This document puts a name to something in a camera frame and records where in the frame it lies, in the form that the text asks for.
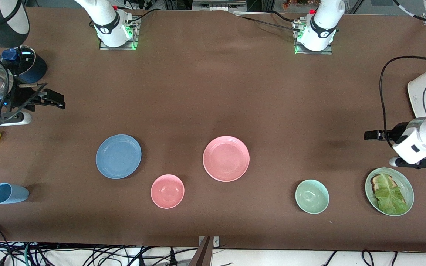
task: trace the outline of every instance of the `lettuce leaf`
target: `lettuce leaf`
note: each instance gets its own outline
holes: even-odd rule
[[[390,175],[380,174],[375,182],[379,188],[374,195],[378,208],[390,215],[399,215],[407,212],[409,207],[405,203],[400,188],[392,182]]]

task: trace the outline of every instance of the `pink plate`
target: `pink plate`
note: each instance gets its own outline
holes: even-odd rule
[[[246,172],[249,166],[249,151],[237,138],[218,137],[206,146],[203,166],[210,177],[221,182],[231,182]]]
[[[173,208],[182,201],[185,187],[175,175],[161,175],[151,187],[151,198],[162,209]]]

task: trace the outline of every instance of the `bread slice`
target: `bread slice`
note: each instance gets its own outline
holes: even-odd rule
[[[376,193],[376,190],[379,189],[379,185],[377,184],[377,178],[378,177],[380,177],[380,175],[376,175],[375,177],[373,177],[371,179],[372,191],[374,193]],[[392,187],[398,187],[397,183],[392,179],[392,177],[390,175],[387,178],[390,180]]]

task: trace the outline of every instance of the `plate with lettuce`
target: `plate with lettuce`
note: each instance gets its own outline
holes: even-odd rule
[[[372,171],[365,184],[367,199],[376,210],[389,216],[401,216],[414,204],[414,190],[407,178],[392,168]]]

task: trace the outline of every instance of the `green plate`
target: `green plate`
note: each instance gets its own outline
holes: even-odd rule
[[[366,192],[367,199],[372,204],[372,206],[379,212],[388,216],[401,216],[409,212],[409,210],[407,210],[407,212],[404,212],[403,214],[392,215],[392,214],[386,214],[385,212],[379,210],[379,208],[377,207],[377,199],[374,196],[374,192],[372,191],[372,184],[371,184],[371,179],[379,174],[388,174],[392,177],[395,183],[399,186],[400,192],[402,193],[402,196],[404,196],[405,202],[407,203],[409,210],[412,208],[414,204],[414,189],[412,188],[412,185],[407,180],[407,178],[404,175],[402,175],[400,172],[398,172],[397,170],[383,167],[383,168],[377,168],[376,170],[372,171],[367,176],[367,179],[366,179],[365,192]]]
[[[309,214],[323,212],[330,201],[327,188],[317,180],[304,180],[295,191],[298,206]]]

